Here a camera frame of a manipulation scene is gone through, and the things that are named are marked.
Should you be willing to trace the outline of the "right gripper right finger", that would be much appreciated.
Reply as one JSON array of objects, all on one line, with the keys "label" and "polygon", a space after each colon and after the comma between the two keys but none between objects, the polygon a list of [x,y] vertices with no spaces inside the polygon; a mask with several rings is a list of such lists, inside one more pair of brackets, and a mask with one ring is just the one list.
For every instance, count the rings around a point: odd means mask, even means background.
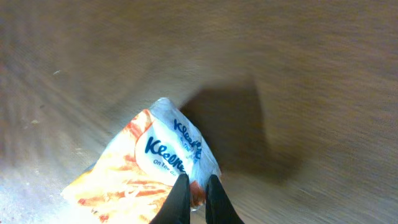
[{"label": "right gripper right finger", "polygon": [[207,224],[244,224],[230,202],[219,178],[212,174],[206,186]]}]

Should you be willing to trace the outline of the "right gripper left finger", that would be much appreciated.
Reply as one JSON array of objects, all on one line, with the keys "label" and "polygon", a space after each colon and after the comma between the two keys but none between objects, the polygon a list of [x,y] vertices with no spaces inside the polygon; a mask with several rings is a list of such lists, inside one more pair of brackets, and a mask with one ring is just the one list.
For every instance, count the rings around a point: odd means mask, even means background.
[{"label": "right gripper left finger", "polygon": [[181,174],[150,224],[190,224],[190,198],[188,175]]}]

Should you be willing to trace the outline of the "orange tissue pack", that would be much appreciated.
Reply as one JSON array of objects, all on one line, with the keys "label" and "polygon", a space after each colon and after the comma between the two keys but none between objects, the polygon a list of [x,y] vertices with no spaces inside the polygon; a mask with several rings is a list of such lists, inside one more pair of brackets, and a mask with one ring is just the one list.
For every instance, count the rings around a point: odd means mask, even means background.
[{"label": "orange tissue pack", "polygon": [[97,223],[149,223],[181,174],[191,208],[205,203],[219,165],[201,132],[168,99],[138,113],[107,145],[96,163],[62,191]]}]

